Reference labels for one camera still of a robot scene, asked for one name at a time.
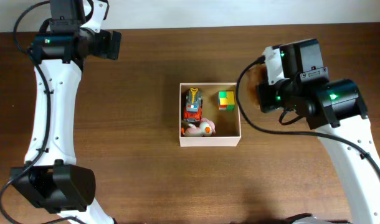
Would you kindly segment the brown teddy bear plush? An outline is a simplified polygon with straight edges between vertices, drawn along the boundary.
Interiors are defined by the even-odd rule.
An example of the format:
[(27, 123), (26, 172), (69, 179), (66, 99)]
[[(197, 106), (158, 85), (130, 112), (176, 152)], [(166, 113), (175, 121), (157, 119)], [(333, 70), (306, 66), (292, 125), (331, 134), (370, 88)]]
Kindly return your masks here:
[(248, 78), (247, 93), (249, 98), (255, 106), (258, 106), (260, 104), (260, 100), (257, 87), (267, 77), (267, 68), (264, 64), (254, 65), (248, 69), (245, 74)]

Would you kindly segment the colourful puzzle cube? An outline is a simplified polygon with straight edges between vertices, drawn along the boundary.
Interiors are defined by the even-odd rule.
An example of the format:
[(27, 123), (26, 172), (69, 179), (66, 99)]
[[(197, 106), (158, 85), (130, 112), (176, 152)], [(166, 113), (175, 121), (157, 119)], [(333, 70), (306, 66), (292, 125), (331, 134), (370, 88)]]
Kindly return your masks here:
[(220, 91), (218, 93), (218, 107), (222, 111), (230, 111), (235, 107), (235, 95), (233, 91)]

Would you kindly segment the pink white toy duck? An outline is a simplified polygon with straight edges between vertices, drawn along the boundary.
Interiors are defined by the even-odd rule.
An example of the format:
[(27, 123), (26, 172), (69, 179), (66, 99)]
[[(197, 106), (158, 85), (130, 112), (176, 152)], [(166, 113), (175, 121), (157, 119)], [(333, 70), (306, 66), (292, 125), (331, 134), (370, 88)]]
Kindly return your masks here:
[(216, 133), (214, 122), (207, 118), (201, 118), (198, 126), (187, 121), (181, 121), (181, 125), (184, 137), (211, 137)]

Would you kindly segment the red grey toy truck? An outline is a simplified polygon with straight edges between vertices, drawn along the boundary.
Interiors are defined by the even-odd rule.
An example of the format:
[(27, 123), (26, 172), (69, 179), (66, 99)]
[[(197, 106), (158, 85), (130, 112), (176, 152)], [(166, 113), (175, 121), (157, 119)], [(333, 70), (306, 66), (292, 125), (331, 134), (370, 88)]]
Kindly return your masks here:
[(186, 93), (183, 120), (198, 123), (202, 117), (202, 93), (198, 88), (190, 88)]

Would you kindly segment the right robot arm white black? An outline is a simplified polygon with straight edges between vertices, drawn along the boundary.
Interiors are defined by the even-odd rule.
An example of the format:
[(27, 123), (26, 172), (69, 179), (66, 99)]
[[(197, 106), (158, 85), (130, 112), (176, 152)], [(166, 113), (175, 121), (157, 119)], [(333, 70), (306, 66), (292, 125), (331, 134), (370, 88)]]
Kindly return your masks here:
[(330, 156), (353, 222), (380, 223), (380, 158), (358, 86), (330, 80), (316, 39), (267, 47), (262, 62), (262, 112), (283, 108), (305, 118)]

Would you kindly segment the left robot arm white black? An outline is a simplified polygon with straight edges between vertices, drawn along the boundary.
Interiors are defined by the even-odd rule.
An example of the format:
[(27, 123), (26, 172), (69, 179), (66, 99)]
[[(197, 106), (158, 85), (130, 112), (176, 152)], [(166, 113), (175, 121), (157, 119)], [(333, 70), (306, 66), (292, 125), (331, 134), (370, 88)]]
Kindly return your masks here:
[(77, 165), (74, 112), (85, 59), (117, 59), (121, 34), (102, 29), (107, 1), (50, 1), (49, 6), (51, 17), (26, 50), (37, 81), (34, 125), (24, 165), (11, 169), (9, 185), (59, 221), (113, 223), (95, 198), (95, 174)]

